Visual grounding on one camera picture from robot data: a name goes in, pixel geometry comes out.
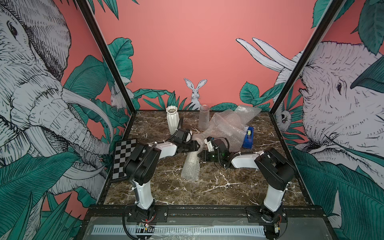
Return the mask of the tall white ribbed vase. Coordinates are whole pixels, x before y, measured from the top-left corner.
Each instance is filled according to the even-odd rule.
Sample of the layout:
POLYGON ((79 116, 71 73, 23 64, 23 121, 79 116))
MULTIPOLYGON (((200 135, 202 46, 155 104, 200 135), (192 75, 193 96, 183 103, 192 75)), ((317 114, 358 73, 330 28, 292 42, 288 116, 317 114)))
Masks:
POLYGON ((178 108, 176 106, 169 106, 166 108, 167 112, 167 122, 168 122, 168 127, 170 134, 173 135, 176 133, 176 131, 180 128, 179 127, 179 113, 178 113, 178 108))

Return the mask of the bubble wrap sheet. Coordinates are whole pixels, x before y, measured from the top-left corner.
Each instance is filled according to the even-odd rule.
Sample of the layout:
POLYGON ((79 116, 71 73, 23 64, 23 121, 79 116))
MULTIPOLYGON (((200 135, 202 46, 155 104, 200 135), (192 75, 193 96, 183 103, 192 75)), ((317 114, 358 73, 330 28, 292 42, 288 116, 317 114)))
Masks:
POLYGON ((197 151, 187 154, 181 177, 187 181, 196 182, 199 179, 200 172, 200 158, 198 157, 198 154, 203 151, 205 143, 202 134, 194 135, 192 140, 197 141, 200 147, 197 151))

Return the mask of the bubble wrap pile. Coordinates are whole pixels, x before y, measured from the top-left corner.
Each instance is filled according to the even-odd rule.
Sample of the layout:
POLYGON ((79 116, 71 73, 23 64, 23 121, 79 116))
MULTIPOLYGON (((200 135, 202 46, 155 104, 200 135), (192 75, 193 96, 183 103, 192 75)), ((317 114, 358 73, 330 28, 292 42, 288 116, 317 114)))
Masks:
POLYGON ((256 117, 262 109, 251 106, 238 106, 234 111, 229 109, 215 113, 204 131, 205 137, 227 138, 230 143, 229 151, 238 152, 244 142, 248 130, 248 123, 256 117))

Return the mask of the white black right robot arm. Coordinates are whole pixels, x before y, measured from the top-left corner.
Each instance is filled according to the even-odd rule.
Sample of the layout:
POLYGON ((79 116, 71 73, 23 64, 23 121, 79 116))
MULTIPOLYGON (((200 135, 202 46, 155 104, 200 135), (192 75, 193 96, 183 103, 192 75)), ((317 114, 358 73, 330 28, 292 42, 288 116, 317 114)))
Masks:
POLYGON ((283 198, 295 176, 295 168, 276 149, 269 147, 259 152, 230 152, 218 138, 205 139, 208 149, 198 154, 204 162, 215 162, 228 169, 256 169, 268 183, 263 204, 256 215, 266 223, 280 223, 283 219, 283 198))

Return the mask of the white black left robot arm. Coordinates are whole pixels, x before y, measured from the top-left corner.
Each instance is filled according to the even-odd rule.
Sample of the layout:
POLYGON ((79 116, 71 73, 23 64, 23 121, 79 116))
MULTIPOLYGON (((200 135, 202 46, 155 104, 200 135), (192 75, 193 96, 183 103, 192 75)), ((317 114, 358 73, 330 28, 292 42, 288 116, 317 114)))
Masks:
POLYGON ((138 142, 123 167, 136 196, 136 209, 140 219, 149 222, 155 218, 155 200, 151 192, 151 178, 158 161, 180 153, 196 152, 200 149, 193 133, 183 128, 184 118, 180 118, 176 131, 162 143, 146 144, 138 142))

